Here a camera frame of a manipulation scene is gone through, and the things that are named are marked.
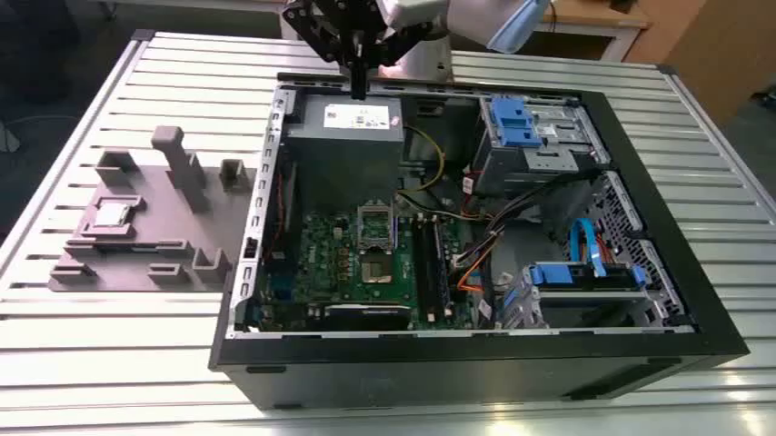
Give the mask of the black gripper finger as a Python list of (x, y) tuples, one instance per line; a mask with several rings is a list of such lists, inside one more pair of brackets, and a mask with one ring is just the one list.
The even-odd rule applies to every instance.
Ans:
[(350, 1), (288, 1), (282, 17), (326, 63), (337, 63), (360, 98), (360, 57)]
[(369, 91), (369, 71), (381, 65), (393, 66), (433, 30), (432, 23), (404, 27), (386, 39), (378, 40), (376, 27), (362, 30), (358, 45), (358, 98)]

